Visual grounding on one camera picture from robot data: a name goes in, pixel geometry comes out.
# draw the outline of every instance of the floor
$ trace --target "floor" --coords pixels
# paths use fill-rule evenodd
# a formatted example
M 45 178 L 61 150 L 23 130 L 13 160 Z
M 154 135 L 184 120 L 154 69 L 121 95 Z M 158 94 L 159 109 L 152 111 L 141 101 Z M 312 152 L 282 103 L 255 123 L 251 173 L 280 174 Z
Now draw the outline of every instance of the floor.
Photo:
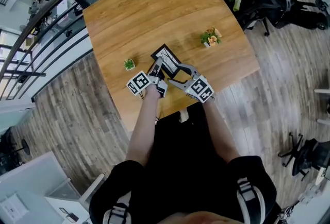
M 270 32 L 265 37 L 261 24 L 246 31 L 260 70 L 218 93 L 216 104 L 240 153 L 261 156 L 277 187 L 277 202 L 286 206 L 317 174 L 313 170 L 301 182 L 301 176 L 291 176 L 292 165 L 282 167 L 277 154 L 289 149 L 288 133 L 330 140 L 330 127 L 316 123 L 326 116 L 327 99 L 313 92 L 328 88 L 330 31 L 290 25 L 270 26 Z M 31 156 L 24 159 L 52 150 L 80 192 L 124 159 L 129 133 L 93 53 L 48 85 L 36 104 L 31 117 L 13 128 L 13 134 L 31 147 Z

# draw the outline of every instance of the photo frame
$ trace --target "photo frame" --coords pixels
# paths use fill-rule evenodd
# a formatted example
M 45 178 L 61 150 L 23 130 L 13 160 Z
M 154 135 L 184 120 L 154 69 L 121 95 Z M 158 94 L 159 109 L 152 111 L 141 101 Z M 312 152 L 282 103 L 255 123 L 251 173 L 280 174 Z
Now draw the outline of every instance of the photo frame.
M 64 208 L 60 208 L 60 211 L 62 211 L 64 214 L 68 214 L 68 211 L 66 211 Z
M 161 69 L 170 77 L 174 78 L 175 75 L 180 71 L 176 67 L 176 64 L 180 64 L 181 61 L 176 57 L 175 54 L 167 47 L 167 45 L 162 45 L 156 51 L 151 54 L 151 57 L 155 59 L 155 61 L 159 58 L 163 58 L 163 64 Z

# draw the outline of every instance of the desk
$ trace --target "desk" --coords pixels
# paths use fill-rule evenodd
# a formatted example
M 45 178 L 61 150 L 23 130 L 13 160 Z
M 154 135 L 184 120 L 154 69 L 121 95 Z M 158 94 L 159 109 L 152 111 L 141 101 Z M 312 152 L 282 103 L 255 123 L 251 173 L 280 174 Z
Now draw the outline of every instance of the desk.
M 141 99 L 126 87 L 136 73 L 148 71 L 150 55 L 166 44 L 182 63 L 194 65 L 218 92 L 259 69 L 241 27 L 223 0 L 99 0 L 84 10 L 85 22 L 101 72 L 128 131 L 132 131 Z M 206 48 L 200 35 L 215 27 L 222 43 Z M 132 58 L 136 68 L 126 71 Z M 182 71 L 175 77 L 185 81 Z M 169 84 L 159 101 L 159 117 L 196 101 Z

